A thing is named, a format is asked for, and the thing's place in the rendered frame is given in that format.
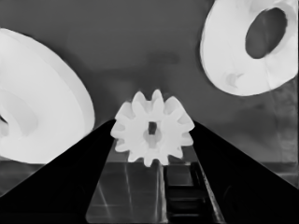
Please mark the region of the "small white toothed gear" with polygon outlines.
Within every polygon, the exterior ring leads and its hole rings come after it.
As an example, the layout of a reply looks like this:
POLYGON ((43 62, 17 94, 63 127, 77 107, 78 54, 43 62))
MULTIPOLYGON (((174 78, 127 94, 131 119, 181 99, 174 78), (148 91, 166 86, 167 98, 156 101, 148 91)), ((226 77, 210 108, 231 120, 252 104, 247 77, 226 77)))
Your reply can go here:
POLYGON ((165 100, 160 90, 150 100, 138 91, 131 102, 121 105, 115 120, 110 135, 117 140, 117 152, 129 152, 129 162, 142 159, 151 167, 157 160, 168 165, 169 156, 182 159, 182 147, 193 144, 192 119, 176 97, 165 100))

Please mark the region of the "large thick white disc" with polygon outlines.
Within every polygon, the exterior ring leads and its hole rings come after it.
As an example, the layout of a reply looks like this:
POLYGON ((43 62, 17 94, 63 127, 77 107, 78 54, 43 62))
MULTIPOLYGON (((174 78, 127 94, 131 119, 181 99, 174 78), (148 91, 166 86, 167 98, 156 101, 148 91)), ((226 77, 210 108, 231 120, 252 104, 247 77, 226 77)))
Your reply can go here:
POLYGON ((0 28, 0 156, 48 163, 94 123, 91 96, 74 70, 33 38, 0 28))

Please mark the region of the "white round carrier with pins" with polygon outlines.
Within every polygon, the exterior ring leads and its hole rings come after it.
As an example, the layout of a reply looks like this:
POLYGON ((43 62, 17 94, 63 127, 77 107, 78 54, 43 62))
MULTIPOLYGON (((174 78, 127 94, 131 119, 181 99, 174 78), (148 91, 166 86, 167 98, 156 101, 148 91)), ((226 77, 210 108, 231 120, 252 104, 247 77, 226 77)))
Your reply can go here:
POLYGON ((215 0, 200 47, 219 90, 236 96, 274 90, 298 73, 298 0, 215 0))

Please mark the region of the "dark robot body block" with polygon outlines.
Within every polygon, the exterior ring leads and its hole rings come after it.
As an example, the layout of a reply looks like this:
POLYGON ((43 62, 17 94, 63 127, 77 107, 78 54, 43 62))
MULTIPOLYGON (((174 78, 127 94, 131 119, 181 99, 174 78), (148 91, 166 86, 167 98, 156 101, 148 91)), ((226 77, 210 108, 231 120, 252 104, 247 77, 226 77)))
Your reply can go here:
POLYGON ((167 224, 227 224, 199 162, 164 166, 167 224))

